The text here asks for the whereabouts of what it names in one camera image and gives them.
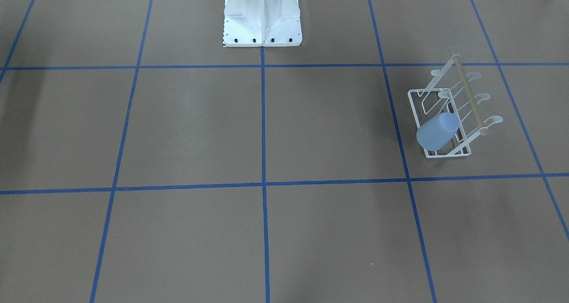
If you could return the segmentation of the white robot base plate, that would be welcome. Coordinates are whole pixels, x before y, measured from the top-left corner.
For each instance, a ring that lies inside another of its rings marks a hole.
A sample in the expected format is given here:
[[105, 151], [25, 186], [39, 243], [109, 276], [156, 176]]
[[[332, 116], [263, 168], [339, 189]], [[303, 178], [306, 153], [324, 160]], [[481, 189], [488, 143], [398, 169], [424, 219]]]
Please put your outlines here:
[[224, 0], [228, 48], [296, 47], [303, 42], [299, 0]]

